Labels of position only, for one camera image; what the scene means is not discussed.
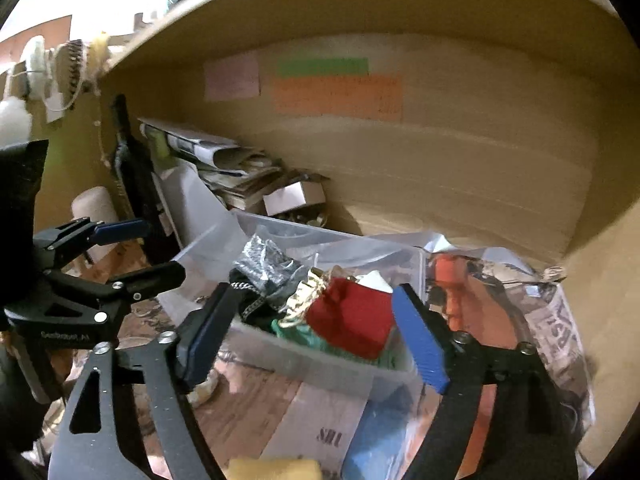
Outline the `red cloth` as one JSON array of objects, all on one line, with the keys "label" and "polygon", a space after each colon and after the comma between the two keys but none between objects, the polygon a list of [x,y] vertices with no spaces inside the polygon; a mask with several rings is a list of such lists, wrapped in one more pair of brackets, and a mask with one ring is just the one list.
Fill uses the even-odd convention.
[{"label": "red cloth", "polygon": [[392,295],[348,278],[332,278],[306,311],[305,320],[332,346],[374,360],[395,325]]}]

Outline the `wooden shelf board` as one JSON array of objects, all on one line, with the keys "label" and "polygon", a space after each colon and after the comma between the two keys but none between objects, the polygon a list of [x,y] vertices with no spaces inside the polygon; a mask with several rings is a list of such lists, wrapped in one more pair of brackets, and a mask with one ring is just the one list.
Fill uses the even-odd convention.
[{"label": "wooden shelf board", "polygon": [[355,32],[494,44],[604,80],[631,81],[639,65],[622,20],[598,0],[186,0],[137,36],[111,71]]}]

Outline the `clear plastic storage bin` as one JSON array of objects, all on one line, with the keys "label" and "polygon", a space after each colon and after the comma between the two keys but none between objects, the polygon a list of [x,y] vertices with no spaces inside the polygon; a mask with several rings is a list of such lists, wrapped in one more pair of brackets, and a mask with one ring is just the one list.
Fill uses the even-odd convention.
[{"label": "clear plastic storage bin", "polygon": [[231,272],[248,287],[224,346],[242,363],[375,401],[422,382],[392,310],[400,285],[425,295],[425,256],[390,240],[232,212],[183,249],[177,289],[160,294],[175,324]]}]

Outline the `small white box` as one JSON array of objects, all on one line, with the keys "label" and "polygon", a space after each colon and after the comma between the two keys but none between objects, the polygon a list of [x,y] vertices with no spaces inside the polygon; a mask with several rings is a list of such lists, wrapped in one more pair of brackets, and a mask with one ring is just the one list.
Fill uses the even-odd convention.
[{"label": "small white box", "polygon": [[262,201],[268,216],[274,217],[296,209],[324,204],[326,194],[319,182],[298,181],[265,195]]}]

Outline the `yellow sponge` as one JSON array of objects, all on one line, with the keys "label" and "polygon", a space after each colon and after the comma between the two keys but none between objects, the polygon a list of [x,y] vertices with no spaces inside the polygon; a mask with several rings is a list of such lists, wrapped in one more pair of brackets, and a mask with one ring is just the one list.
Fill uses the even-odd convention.
[{"label": "yellow sponge", "polygon": [[322,480],[316,460],[302,458],[234,458],[224,472],[232,480]]}]

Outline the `silver grey cloth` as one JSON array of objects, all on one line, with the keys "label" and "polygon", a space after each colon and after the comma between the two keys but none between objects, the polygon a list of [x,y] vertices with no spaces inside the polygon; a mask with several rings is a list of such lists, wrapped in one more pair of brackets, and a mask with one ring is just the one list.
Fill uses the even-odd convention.
[{"label": "silver grey cloth", "polygon": [[257,233],[244,245],[233,269],[242,273],[271,307],[279,310],[309,270],[308,266],[285,255],[273,240]]}]

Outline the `green cloth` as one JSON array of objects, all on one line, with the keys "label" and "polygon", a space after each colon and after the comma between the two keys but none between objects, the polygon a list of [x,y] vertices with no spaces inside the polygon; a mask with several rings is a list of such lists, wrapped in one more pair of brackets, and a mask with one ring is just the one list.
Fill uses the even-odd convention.
[{"label": "green cloth", "polygon": [[299,344],[305,348],[320,351],[328,356],[336,356],[337,358],[359,364],[373,365],[383,370],[401,369],[399,351],[392,348],[385,348],[376,359],[367,360],[344,349],[332,346],[332,344],[329,344],[325,339],[320,337],[307,323],[283,326],[279,320],[273,320],[271,322],[271,329],[278,338],[294,342],[294,344]]}]

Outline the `white plush toy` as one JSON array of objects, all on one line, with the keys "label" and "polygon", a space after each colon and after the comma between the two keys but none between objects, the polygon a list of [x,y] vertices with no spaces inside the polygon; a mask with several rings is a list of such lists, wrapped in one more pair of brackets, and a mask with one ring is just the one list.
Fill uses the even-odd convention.
[{"label": "white plush toy", "polygon": [[6,75],[1,100],[1,146],[26,142],[32,136],[32,114],[27,103],[44,98],[47,76],[46,43],[43,36],[33,36]]}]

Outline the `green sticky note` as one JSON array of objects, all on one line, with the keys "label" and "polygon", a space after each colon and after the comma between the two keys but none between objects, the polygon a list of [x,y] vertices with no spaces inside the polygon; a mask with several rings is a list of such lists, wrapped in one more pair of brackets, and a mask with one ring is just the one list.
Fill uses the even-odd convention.
[{"label": "green sticky note", "polygon": [[366,58],[284,58],[277,64],[282,78],[367,75],[369,61]]}]

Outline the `black cloth with chains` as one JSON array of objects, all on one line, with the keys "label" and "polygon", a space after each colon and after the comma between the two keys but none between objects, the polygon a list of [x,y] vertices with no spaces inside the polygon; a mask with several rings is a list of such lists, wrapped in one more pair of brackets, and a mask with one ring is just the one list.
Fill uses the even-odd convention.
[{"label": "black cloth with chains", "polygon": [[229,273],[229,283],[238,296],[238,315],[241,321],[274,335],[276,332],[272,323],[281,317],[280,313],[241,271],[232,269]]}]

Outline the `orange sticky note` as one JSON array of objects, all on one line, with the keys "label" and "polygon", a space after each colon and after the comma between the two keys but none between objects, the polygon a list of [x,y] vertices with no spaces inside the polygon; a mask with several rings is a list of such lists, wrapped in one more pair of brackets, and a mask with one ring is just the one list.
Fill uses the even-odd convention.
[{"label": "orange sticky note", "polygon": [[386,75],[278,78],[271,90],[274,110],[292,116],[340,116],[401,122],[402,79]]}]

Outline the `white cloth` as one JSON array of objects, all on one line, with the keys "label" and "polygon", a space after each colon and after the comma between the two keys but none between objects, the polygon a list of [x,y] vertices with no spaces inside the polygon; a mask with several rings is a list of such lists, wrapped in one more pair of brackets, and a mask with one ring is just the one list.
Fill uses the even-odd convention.
[{"label": "white cloth", "polygon": [[378,292],[385,292],[386,294],[393,292],[393,287],[384,280],[381,273],[377,270],[370,271],[367,274],[357,275],[356,283],[363,287],[377,290]]}]

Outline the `stack of newspapers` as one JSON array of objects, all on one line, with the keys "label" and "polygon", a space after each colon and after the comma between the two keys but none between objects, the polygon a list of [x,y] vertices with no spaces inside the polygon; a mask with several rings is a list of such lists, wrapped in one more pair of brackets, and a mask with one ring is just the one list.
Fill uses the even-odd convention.
[{"label": "stack of newspapers", "polygon": [[261,211],[262,198],[288,182],[280,162],[260,148],[159,119],[142,118],[140,131],[160,176],[189,170],[229,208]]}]

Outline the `pink sticky note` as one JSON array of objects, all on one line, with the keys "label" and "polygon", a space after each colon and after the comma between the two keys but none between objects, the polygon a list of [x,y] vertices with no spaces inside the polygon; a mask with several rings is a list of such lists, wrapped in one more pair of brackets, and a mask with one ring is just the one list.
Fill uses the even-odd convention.
[{"label": "pink sticky note", "polygon": [[255,51],[204,63],[204,99],[229,102],[260,96],[258,56]]}]

